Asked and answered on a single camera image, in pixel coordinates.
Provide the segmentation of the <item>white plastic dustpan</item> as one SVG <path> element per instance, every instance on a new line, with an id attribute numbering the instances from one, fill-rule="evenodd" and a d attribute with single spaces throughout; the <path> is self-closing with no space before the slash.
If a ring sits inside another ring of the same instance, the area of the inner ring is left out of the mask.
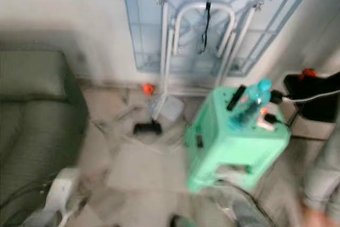
<path id="1" fill-rule="evenodd" d="M 184 101 L 179 98 L 161 94 L 153 98 L 149 103 L 150 117 L 155 121 L 163 117 L 173 122 L 182 114 L 184 107 Z"/>

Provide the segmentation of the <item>folded light blue table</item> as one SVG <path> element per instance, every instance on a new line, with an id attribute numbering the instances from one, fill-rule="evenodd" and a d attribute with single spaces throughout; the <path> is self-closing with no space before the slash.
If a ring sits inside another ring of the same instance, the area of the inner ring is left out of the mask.
<path id="1" fill-rule="evenodd" d="M 303 0 L 125 0 L 136 68 L 211 87 L 246 77 Z"/>

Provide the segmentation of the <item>person's leg grey trousers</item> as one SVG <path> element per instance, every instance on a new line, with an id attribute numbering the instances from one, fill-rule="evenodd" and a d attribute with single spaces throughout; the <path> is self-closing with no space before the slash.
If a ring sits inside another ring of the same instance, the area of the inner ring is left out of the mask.
<path id="1" fill-rule="evenodd" d="M 340 124 L 304 178 L 303 227 L 340 227 Z"/>

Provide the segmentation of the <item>green leather sofa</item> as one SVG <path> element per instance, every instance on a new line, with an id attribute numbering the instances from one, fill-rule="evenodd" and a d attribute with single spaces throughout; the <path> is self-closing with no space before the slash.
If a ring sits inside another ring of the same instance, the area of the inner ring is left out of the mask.
<path id="1" fill-rule="evenodd" d="M 0 64 L 0 226 L 17 227 L 76 166 L 89 113 L 63 53 L 3 51 Z"/>

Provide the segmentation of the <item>mint green plastic stool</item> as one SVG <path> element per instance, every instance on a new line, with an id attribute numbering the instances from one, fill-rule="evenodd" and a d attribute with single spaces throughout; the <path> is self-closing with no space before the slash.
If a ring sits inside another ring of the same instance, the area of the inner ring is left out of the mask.
<path id="1" fill-rule="evenodd" d="M 215 88 L 185 131 L 189 167 L 185 185 L 192 193 L 213 186 L 219 179 L 253 190 L 291 139 L 291 131 L 275 105 L 267 106 L 279 119 L 271 128 L 262 127 L 264 120 L 232 128 L 227 106 L 234 93 L 236 88 Z"/>

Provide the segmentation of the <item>black bag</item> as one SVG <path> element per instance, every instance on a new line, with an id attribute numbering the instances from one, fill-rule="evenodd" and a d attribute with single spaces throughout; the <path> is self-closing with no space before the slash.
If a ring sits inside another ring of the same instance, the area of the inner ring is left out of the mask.
<path id="1" fill-rule="evenodd" d="M 320 77 L 313 69 L 284 77 L 287 98 L 293 100 L 295 111 L 289 125 L 299 117 L 322 123 L 334 123 L 340 110 L 340 71 Z"/>

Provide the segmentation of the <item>blue water bottle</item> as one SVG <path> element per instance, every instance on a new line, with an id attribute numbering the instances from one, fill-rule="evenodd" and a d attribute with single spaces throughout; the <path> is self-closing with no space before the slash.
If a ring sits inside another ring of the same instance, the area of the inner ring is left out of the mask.
<path id="1" fill-rule="evenodd" d="M 269 79 L 263 79 L 246 88 L 238 105 L 233 111 L 228 111 L 228 124 L 231 128 L 242 130 L 255 122 L 262 108 L 270 102 L 272 84 L 273 82 Z"/>

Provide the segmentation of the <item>small pink white item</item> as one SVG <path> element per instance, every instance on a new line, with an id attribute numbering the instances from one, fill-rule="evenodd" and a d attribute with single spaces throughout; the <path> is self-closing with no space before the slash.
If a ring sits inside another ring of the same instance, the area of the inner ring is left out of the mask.
<path id="1" fill-rule="evenodd" d="M 257 120 L 257 127 L 263 128 L 268 131 L 274 131 L 276 129 L 276 125 L 272 125 L 268 122 L 265 122 L 263 119 L 264 115 L 261 115 Z"/>

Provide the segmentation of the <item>black brush head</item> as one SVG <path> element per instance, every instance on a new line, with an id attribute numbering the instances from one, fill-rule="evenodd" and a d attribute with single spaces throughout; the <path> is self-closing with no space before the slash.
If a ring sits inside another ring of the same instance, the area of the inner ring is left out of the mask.
<path id="1" fill-rule="evenodd" d="M 162 125 L 158 122 L 136 123 L 133 127 L 133 134 L 143 134 L 151 132 L 156 135 L 163 133 Z"/>

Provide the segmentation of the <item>small orange floor object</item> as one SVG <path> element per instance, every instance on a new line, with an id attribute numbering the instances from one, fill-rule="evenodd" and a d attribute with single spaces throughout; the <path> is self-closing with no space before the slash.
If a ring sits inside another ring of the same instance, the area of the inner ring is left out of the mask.
<path id="1" fill-rule="evenodd" d="M 152 96 L 155 93 L 155 86 L 151 83 L 144 83 L 141 88 L 146 96 Z"/>

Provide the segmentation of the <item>black remote control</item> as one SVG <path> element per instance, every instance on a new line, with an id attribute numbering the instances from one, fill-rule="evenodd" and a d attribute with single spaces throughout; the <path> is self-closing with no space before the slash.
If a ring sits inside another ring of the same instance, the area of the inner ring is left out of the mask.
<path id="1" fill-rule="evenodd" d="M 246 88 L 247 87 L 245 85 L 238 86 L 238 88 L 236 89 L 236 91 L 232 95 L 231 100 L 229 100 L 229 102 L 228 102 L 228 105 L 226 107 L 227 111 L 233 111 L 233 109 L 236 107 L 236 105 L 238 105 L 238 103 L 241 99 L 241 96 L 243 96 Z"/>

